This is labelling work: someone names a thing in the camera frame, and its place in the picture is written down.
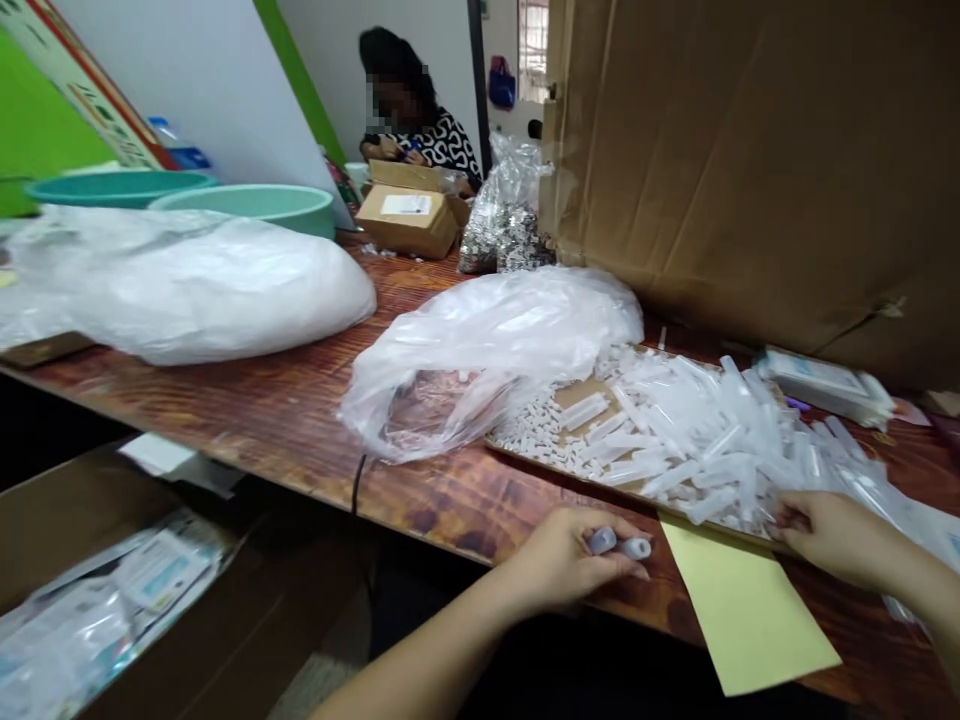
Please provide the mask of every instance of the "green wall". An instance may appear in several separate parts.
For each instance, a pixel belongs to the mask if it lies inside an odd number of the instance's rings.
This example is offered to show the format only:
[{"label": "green wall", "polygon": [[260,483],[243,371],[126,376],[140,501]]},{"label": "green wall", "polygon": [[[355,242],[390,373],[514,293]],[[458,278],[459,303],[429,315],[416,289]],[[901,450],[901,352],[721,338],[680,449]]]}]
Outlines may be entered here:
[{"label": "green wall", "polygon": [[293,36],[290,35],[290,28],[280,14],[277,0],[253,0],[253,4],[257,8],[273,49],[280,59],[280,65],[286,73],[290,87],[293,88],[293,94],[300,103],[300,109],[307,118],[307,124],[313,132],[314,139],[318,144],[323,145],[327,151],[327,157],[343,167],[347,158],[343,154],[340,141],[337,140],[337,134],[333,131],[333,125],[330,124],[320,96],[317,95],[313,80],[310,79],[310,73],[303,64],[300,51],[297,50]]},{"label": "green wall", "polygon": [[116,156],[60,91],[0,26],[0,217],[27,215],[36,205],[23,183],[5,178],[59,175]]}]

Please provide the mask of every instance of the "black and white patterned shirt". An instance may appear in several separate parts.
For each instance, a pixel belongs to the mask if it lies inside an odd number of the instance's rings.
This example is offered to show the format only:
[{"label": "black and white patterned shirt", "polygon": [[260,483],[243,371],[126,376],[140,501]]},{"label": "black and white patterned shirt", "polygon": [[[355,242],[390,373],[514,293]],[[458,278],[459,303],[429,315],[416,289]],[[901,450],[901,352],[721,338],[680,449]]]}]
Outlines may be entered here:
[{"label": "black and white patterned shirt", "polygon": [[[462,170],[470,185],[476,190],[480,187],[480,165],[473,154],[473,147],[467,138],[463,126],[457,122],[447,109],[439,108],[440,119],[437,124],[426,127],[418,133],[384,133],[405,151],[419,150],[431,167],[445,167]],[[363,142],[380,144],[379,135],[366,135]]]}]

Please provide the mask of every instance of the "plastic basin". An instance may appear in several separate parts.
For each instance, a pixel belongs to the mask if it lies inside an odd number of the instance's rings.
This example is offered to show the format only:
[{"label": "plastic basin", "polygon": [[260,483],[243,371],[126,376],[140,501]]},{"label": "plastic basin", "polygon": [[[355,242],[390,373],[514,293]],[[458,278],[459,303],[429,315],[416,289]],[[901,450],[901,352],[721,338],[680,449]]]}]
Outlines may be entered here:
[{"label": "plastic basin", "polygon": [[24,190],[37,202],[54,205],[145,208],[164,195],[217,184],[219,180],[202,173],[126,170],[51,178]]},{"label": "plastic basin", "polygon": [[216,210],[333,240],[333,196],[299,185],[224,185],[160,198],[151,210]]}]

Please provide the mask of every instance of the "black cable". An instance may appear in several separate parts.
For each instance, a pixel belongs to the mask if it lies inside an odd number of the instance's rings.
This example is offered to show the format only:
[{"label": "black cable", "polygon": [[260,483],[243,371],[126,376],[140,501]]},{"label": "black cable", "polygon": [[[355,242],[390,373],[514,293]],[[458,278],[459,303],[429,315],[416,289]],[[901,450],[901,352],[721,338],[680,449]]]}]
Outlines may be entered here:
[{"label": "black cable", "polygon": [[357,503],[360,494],[360,475],[363,474],[363,466],[366,465],[366,463],[367,456],[363,455],[360,458],[360,466],[357,468],[357,474],[353,477],[353,491],[350,495],[350,514],[354,518],[354,531],[356,533],[353,538],[354,558],[356,559],[357,565],[360,568],[360,577],[363,579],[363,587],[367,591],[367,603],[370,607],[370,612],[373,612],[373,581],[367,574],[367,565],[363,557],[363,528],[361,526],[363,521],[360,519],[360,515],[357,512]]}]

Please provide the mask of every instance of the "dark hair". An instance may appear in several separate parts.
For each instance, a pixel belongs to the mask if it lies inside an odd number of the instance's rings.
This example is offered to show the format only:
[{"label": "dark hair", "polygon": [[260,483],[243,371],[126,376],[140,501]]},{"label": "dark hair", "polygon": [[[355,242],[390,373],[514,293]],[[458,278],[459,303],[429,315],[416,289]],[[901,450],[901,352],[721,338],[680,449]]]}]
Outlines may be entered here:
[{"label": "dark hair", "polygon": [[433,80],[410,43],[386,28],[370,28],[360,33],[360,60],[367,75],[402,83],[412,92],[423,110],[424,124],[436,122],[440,109]]}]

